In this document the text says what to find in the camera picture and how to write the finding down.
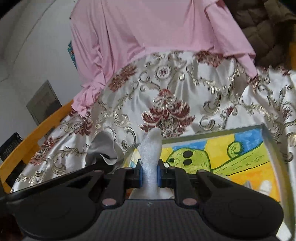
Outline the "white satin cloth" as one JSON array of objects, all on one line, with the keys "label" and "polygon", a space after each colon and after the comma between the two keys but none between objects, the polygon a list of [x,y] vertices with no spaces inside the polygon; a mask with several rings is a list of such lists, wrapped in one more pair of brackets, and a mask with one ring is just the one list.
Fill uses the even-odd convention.
[{"label": "white satin cloth", "polygon": [[172,199],[174,194],[170,188],[158,186],[157,166],[162,151],[162,133],[159,128],[151,129],[144,137],[137,150],[142,160],[142,187],[131,192],[130,199],[162,200]]}]

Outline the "grey sock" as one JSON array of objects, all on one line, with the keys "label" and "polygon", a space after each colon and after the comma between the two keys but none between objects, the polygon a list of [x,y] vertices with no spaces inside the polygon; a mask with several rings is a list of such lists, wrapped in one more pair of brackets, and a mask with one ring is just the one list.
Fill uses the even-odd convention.
[{"label": "grey sock", "polygon": [[85,166],[95,165],[105,173],[113,173],[123,163],[124,153],[111,133],[98,133],[87,151]]}]

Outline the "white fluffy sock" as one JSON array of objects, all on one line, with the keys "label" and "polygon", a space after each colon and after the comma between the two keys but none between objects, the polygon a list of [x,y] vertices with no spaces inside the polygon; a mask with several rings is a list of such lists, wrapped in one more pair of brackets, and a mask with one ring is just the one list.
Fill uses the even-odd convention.
[{"label": "white fluffy sock", "polygon": [[259,187],[257,189],[254,189],[251,185],[251,182],[249,180],[247,180],[244,184],[244,187],[247,187],[249,189],[255,190],[261,194],[267,195],[269,196],[272,190],[272,184],[270,181],[268,180],[263,180],[261,182],[261,184],[259,185]]}]

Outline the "floral satin bedspread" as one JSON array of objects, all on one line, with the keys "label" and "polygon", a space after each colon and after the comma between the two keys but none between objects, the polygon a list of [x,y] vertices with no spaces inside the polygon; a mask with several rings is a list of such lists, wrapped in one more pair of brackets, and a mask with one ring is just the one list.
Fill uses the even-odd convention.
[{"label": "floral satin bedspread", "polygon": [[[27,240],[295,240],[275,199],[204,169],[166,167],[172,199],[130,199],[138,146],[264,124],[287,168],[295,214],[295,72],[206,52],[153,53],[118,70],[81,115],[74,109],[16,179],[5,203]],[[85,166],[107,131],[124,153],[113,173]]]}]

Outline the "grey tray with cartoon picture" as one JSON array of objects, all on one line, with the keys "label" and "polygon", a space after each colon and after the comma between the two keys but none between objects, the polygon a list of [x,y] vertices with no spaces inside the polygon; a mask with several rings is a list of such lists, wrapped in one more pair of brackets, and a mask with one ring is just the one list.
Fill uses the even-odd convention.
[{"label": "grey tray with cartoon picture", "polygon": [[269,197],[284,212],[283,224],[294,232],[295,214],[287,168],[271,133],[264,124],[163,140],[160,159],[166,167],[199,169],[257,189],[263,180],[272,184]]}]

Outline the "grey door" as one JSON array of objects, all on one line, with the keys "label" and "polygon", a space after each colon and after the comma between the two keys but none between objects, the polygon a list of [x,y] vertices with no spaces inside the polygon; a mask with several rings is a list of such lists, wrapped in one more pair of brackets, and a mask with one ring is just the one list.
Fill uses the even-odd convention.
[{"label": "grey door", "polygon": [[36,125],[62,107],[49,80],[46,80],[26,105]]}]

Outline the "pink hanging sheet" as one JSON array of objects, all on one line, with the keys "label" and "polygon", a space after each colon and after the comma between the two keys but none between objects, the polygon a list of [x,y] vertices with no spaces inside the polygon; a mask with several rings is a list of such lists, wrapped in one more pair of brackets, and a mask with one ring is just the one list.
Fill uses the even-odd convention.
[{"label": "pink hanging sheet", "polygon": [[81,115],[116,71],[153,52],[211,51],[257,73],[255,51],[223,1],[78,1],[70,28],[83,83],[72,107]]}]

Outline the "brown quilted jacket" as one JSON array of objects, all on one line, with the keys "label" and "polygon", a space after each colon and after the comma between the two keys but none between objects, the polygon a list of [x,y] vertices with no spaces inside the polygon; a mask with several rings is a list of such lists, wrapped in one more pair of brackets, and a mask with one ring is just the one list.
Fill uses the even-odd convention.
[{"label": "brown quilted jacket", "polygon": [[294,1],[224,1],[252,45],[255,65],[288,67],[295,26]]}]

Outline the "wooden bed rail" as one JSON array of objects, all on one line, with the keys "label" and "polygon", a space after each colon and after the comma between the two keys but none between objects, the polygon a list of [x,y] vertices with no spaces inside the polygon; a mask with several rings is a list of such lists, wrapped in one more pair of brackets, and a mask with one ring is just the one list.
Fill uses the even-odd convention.
[{"label": "wooden bed rail", "polygon": [[66,117],[72,110],[73,100],[59,108],[52,115],[46,118],[37,128],[31,132],[4,160],[1,164],[1,186],[5,193],[10,193],[11,187],[6,183],[6,179],[16,168],[20,161],[26,165],[30,159],[39,150],[38,141],[51,129],[60,125],[60,121]]}]

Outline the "colourful wall poster left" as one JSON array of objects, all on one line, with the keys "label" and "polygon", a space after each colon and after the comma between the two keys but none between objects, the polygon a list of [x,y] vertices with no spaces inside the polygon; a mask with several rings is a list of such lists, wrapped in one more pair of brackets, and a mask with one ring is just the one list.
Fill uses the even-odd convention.
[{"label": "colourful wall poster left", "polygon": [[69,42],[68,44],[68,47],[67,47],[67,51],[70,55],[70,58],[75,66],[75,68],[77,68],[77,65],[76,65],[76,59],[75,59],[75,55],[74,55],[74,50],[73,50],[73,46],[72,46],[72,41]]}]

